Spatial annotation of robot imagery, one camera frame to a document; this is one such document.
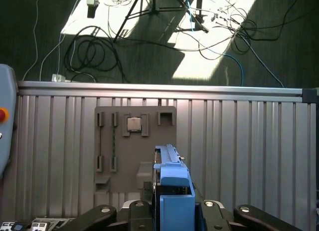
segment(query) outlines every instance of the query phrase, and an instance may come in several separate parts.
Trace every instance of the metal bolt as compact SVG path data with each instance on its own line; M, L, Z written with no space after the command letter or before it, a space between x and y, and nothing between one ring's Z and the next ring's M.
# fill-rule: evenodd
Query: metal bolt
M214 229L216 229L216 230L222 230L223 227L222 227L222 226L219 226L219 225L215 225L215 226L214 226Z
M109 208L103 208L101 211L102 211L102 213L108 213L111 210Z
M208 206L208 207L213 207L213 206L214 206L214 203L211 202L211 201L206 201L206 202L205 202L205 205Z
M248 213L249 212L249 208L248 207L245 207L245 206L242 206L239 208L242 212L245 212L245 213Z

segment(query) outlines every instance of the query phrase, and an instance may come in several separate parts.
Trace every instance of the corrugated metal wall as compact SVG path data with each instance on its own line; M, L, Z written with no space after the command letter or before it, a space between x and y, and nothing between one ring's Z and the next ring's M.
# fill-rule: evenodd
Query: corrugated metal wall
M221 201L229 210L252 204L302 230L315 230L316 105L300 103L300 90L269 96L273 90L254 94L239 88L220 95L202 87L171 94L139 89L20 86L2 219L77 216L94 205L109 202L118 208L138 199L131 193L94 200L94 109L171 105L177 108L178 152L206 199Z

